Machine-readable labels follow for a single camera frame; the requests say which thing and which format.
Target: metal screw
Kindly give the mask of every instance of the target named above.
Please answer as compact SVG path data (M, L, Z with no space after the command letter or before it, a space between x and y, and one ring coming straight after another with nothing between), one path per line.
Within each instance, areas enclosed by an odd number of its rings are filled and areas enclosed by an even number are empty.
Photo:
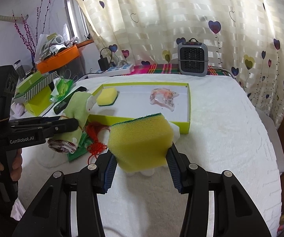
M224 175L226 177L231 177L232 176L232 173L230 171L224 171Z
M89 170L95 170L97 168L96 164L90 164L87 167Z
M54 172L53 177L54 177L54 178L59 178L61 175L62 175L61 172L56 171L56 172Z
M191 163L191 164L189 164L189 168L195 170L195 169L198 168L198 165L195 164L195 163Z

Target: yellow sponge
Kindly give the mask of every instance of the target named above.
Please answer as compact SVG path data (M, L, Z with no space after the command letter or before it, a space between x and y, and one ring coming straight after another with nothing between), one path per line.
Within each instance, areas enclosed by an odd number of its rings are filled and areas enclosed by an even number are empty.
M117 90L114 87L104 88L97 98L98 106L110 106L114 104L118 96Z
M112 125L108 148L124 171L138 172L165 165L173 137L173 129L159 113Z

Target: smartphone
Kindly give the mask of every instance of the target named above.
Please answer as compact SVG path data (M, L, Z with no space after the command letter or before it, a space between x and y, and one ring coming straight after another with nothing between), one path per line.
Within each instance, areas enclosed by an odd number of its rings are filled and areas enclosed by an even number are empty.
M70 102L70 99L72 98L73 94L75 92L86 92L87 88L86 87L78 87L75 91L73 91L72 93L70 93L67 97L64 98L64 100L62 100L58 105L56 105L54 107L54 113L57 115L59 114L62 110L64 110L68 103Z

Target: black charger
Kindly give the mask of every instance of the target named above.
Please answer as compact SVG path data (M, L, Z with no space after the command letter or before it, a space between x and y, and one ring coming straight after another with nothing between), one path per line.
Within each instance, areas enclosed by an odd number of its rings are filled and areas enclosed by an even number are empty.
M99 67L100 67L100 70L101 71L106 71L110 68L110 64L111 64L111 61L112 61L112 51L111 51L111 59L110 59L110 62L108 62L108 59L106 57L102 57L101 55L101 52L103 49L109 49L108 47L104 47L101 49L100 51L100 59L98 60L98 64L99 64Z
M98 64L99 64L101 71L106 71L110 68L108 59L106 57L103 58L102 56L100 56L100 59L98 60Z

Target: space heater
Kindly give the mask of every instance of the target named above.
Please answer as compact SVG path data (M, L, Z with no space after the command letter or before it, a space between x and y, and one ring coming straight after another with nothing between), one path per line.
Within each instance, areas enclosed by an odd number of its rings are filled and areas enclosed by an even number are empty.
M208 48L202 42L178 44L179 71L184 75L205 76L208 70Z

